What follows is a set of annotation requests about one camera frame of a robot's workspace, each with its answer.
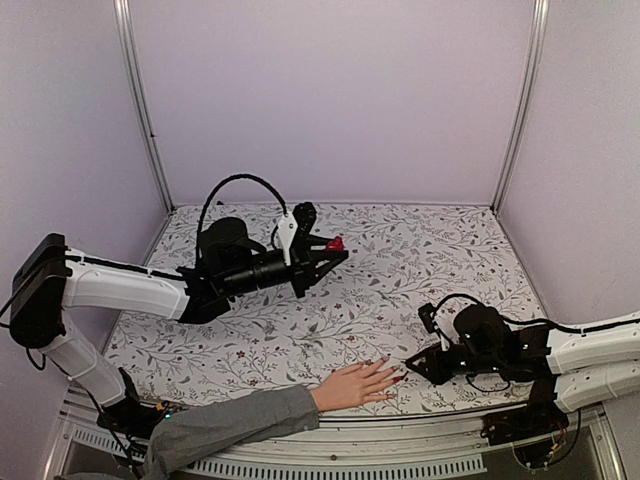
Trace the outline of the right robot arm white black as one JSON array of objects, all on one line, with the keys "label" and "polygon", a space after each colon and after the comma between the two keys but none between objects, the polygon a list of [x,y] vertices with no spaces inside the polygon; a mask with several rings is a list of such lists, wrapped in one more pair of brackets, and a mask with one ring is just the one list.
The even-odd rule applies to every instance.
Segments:
[{"label": "right robot arm white black", "polygon": [[434,386],[479,374],[530,384],[530,404],[516,421],[524,435],[539,435],[554,422],[556,409],[570,413],[639,390],[636,312],[564,325],[548,319],[517,322],[477,303],[455,316],[455,340],[437,325],[436,312],[436,306],[426,304],[419,317],[439,343],[409,357],[406,367]]}]

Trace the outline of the grey sleeved forearm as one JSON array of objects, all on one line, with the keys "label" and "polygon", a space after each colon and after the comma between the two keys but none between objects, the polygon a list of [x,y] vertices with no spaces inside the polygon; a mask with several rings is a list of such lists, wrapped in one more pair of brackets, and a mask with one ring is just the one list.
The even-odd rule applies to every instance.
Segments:
[{"label": "grey sleeved forearm", "polygon": [[314,430],[319,410],[301,385],[181,411],[155,427],[144,462],[145,479],[167,479],[189,464],[240,443]]}]

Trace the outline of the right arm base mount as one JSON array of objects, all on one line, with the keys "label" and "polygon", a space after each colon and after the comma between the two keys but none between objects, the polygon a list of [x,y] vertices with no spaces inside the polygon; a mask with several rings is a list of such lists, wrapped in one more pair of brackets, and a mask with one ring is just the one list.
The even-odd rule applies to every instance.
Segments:
[{"label": "right arm base mount", "polygon": [[482,417],[480,436],[490,446],[512,445],[515,460],[534,472],[561,463],[575,449],[582,428],[582,410],[577,410],[575,429],[568,439],[571,422],[555,401],[557,378],[533,382],[524,407]]}]

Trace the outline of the mannequin hand with nails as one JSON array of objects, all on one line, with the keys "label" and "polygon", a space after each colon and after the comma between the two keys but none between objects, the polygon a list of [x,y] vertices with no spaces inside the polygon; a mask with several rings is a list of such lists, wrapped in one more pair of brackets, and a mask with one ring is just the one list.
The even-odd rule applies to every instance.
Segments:
[{"label": "mannequin hand with nails", "polygon": [[332,372],[310,394],[320,413],[361,407],[390,400],[400,367],[389,365],[389,358],[359,362]]}]

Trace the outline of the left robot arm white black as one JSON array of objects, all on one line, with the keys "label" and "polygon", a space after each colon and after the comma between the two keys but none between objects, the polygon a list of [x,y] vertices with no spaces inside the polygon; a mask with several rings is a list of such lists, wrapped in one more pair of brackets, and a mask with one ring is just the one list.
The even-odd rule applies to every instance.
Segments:
[{"label": "left robot arm white black", "polygon": [[287,214],[276,231],[281,245],[267,249],[250,239],[239,218],[215,221],[197,236],[191,268],[157,270],[90,257],[49,234],[15,274],[9,313],[11,338],[50,358],[85,388],[128,434],[148,426],[148,412],[134,388],[76,328],[75,307],[141,312],[183,324],[206,324],[231,309],[241,295],[289,284],[298,298],[349,252],[339,237],[311,234],[313,220]]}]

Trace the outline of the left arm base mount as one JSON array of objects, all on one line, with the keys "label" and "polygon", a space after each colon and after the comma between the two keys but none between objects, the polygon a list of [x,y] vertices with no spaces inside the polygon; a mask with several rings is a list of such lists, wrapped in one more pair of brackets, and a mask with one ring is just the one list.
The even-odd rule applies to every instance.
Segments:
[{"label": "left arm base mount", "polygon": [[124,398],[112,406],[100,407],[97,425],[135,438],[149,440],[155,427],[179,410],[177,404],[167,400],[154,406],[140,401],[133,380],[123,368],[119,372],[124,382]]}]

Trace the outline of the red nail polish bottle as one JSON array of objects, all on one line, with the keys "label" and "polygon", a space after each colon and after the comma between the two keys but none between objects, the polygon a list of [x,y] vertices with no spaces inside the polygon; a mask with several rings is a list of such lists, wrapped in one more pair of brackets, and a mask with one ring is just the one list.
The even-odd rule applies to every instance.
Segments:
[{"label": "red nail polish bottle", "polygon": [[336,237],[333,240],[329,241],[326,246],[327,251],[340,252],[344,251],[344,243],[341,237]]}]

